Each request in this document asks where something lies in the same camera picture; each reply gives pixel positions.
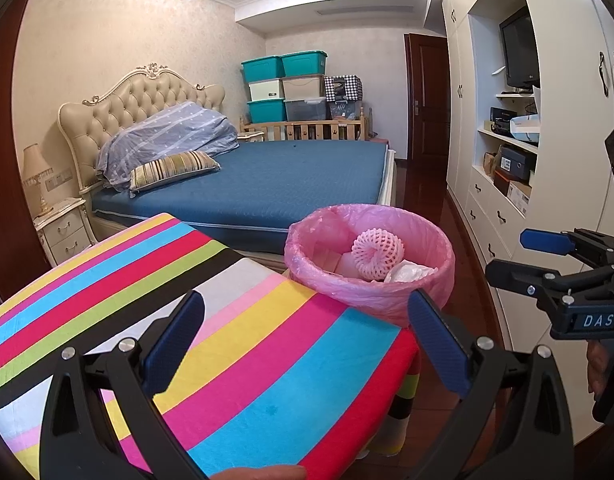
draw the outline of lampshade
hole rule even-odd
[[[42,178],[52,172],[52,167],[40,154],[37,144],[32,144],[23,150],[23,182],[28,183],[30,180]]]

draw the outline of human hand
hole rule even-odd
[[[609,366],[610,355],[600,341],[588,341],[586,356],[589,393],[593,393],[594,399],[598,399],[607,385],[605,374]]]
[[[234,467],[211,476],[211,480],[306,480],[307,470],[300,465],[271,465],[254,469]]]

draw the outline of wooden floor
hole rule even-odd
[[[399,161],[397,176],[397,206],[424,216],[438,225],[453,244],[456,256],[455,287],[444,312],[461,318],[472,334],[487,334],[500,342],[497,320],[494,320],[491,296],[482,269],[447,193],[446,170],[414,170],[410,164],[402,162],[404,164]],[[420,384],[404,449],[399,455],[390,458],[369,454],[356,461],[342,478],[403,480],[431,446],[456,402],[456,395],[444,388],[429,360],[423,355]],[[468,466],[480,463],[486,455],[493,439],[494,415],[489,419]]]

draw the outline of teal storage bin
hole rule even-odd
[[[286,77],[325,73],[327,54],[322,50],[308,50],[281,56]]]
[[[266,101],[250,101],[247,103],[251,122],[279,123],[287,120],[284,99],[267,99]]]
[[[280,56],[259,57],[258,59],[243,61],[241,64],[247,83],[285,77],[283,60],[280,59]]]

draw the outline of blue gripper pad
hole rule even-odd
[[[566,256],[576,249],[575,244],[567,235],[537,231],[536,229],[525,229],[520,234],[520,244],[525,249],[540,251],[541,253],[560,254],[561,256]]]
[[[205,301],[198,292],[191,290],[181,303],[143,361],[143,391],[148,396],[167,389],[205,319]]]
[[[469,356],[461,348],[426,294],[415,290],[407,305],[409,322],[440,380],[450,391],[464,399],[471,389]]]

